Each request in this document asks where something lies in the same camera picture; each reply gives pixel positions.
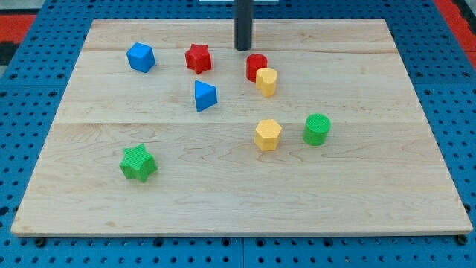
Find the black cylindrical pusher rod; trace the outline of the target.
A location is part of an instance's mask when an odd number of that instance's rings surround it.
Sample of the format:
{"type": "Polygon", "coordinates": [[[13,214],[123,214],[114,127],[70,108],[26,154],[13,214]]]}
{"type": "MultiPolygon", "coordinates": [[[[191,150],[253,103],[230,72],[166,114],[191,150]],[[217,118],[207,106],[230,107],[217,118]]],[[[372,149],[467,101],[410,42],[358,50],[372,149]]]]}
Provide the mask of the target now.
{"type": "Polygon", "coordinates": [[[251,48],[253,17],[253,0],[234,1],[234,47],[238,51],[247,51],[251,48]]]}

